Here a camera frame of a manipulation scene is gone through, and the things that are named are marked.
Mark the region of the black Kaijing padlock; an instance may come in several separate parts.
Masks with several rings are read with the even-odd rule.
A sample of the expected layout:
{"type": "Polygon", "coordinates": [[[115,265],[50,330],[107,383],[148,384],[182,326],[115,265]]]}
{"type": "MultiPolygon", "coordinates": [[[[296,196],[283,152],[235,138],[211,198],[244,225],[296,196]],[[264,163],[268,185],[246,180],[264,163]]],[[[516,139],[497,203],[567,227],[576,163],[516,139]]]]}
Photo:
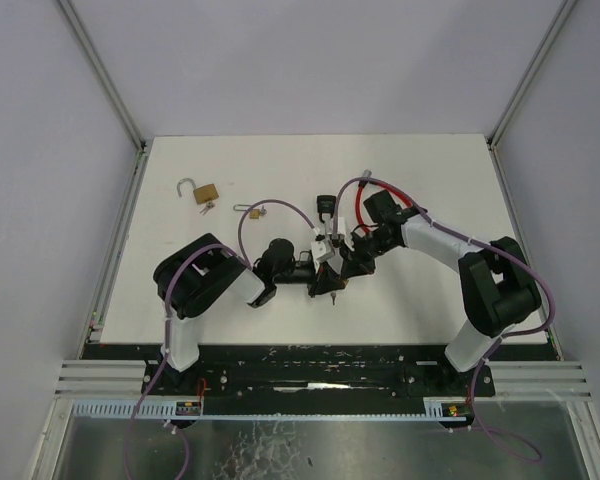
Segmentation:
{"type": "Polygon", "coordinates": [[[334,217],[336,200],[337,197],[335,195],[329,194],[321,194],[316,197],[316,210],[321,223],[325,223],[326,219],[334,217]]]}

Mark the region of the red cable lock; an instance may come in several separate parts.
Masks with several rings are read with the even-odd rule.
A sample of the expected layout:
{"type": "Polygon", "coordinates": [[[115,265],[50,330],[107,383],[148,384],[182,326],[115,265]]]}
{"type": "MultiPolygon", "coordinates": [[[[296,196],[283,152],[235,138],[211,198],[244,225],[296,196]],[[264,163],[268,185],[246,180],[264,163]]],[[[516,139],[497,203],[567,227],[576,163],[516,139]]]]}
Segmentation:
{"type": "Polygon", "coordinates": [[[365,170],[357,183],[354,200],[356,228],[364,234],[382,225],[396,222],[406,214],[418,214],[412,199],[386,182],[370,181],[371,171],[365,170]]]}

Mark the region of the small keys of large padlock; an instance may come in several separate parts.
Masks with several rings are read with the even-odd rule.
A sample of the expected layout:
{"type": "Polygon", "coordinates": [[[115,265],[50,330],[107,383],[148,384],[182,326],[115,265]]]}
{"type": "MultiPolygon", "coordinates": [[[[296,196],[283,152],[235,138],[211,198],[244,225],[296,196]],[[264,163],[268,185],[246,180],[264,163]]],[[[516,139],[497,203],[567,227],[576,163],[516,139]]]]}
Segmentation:
{"type": "Polygon", "coordinates": [[[200,211],[201,215],[206,215],[209,211],[211,211],[212,209],[214,209],[216,207],[216,204],[214,201],[208,201],[204,204],[204,207],[202,208],[202,210],[200,211]]]}

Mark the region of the large brass padlock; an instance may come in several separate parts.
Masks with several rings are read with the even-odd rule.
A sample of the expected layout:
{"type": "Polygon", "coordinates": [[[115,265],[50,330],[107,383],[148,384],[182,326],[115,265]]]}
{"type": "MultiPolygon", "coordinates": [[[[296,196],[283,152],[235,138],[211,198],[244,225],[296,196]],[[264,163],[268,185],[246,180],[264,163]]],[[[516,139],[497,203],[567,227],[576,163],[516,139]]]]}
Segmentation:
{"type": "Polygon", "coordinates": [[[198,186],[192,178],[182,178],[176,184],[176,191],[179,197],[183,196],[183,188],[189,185],[192,189],[194,200],[198,205],[213,203],[219,198],[219,193],[213,183],[198,186]]]}

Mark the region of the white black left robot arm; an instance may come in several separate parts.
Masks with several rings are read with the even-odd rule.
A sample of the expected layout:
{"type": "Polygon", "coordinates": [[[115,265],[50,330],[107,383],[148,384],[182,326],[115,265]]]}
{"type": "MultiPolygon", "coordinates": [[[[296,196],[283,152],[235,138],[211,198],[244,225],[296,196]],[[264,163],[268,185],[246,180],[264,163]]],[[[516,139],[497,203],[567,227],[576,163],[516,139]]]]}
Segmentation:
{"type": "Polygon", "coordinates": [[[279,285],[304,285],[313,298],[344,289],[347,281],[309,251],[295,257],[293,244],[272,240],[253,267],[207,233],[158,264],[153,273],[165,308],[161,354],[169,367],[184,372],[200,358],[198,318],[227,291],[252,308],[271,300],[279,285]]]}

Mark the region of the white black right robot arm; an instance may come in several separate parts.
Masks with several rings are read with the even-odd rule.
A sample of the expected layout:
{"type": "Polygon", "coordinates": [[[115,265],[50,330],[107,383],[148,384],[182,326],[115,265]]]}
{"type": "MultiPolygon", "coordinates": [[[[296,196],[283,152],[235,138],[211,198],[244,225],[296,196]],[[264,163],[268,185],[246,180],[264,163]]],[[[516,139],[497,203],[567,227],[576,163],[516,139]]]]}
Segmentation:
{"type": "Polygon", "coordinates": [[[518,243],[503,237],[478,245],[468,237],[436,223],[411,206],[403,208],[382,190],[364,201],[373,221],[365,235],[315,229],[311,257],[318,277],[332,276],[342,286],[356,276],[375,272],[375,259],[403,247],[421,252],[459,275],[466,321],[447,345],[445,357],[458,372],[473,369],[493,345],[541,305],[536,280],[518,243]],[[340,255],[340,271],[324,265],[340,255]]]}

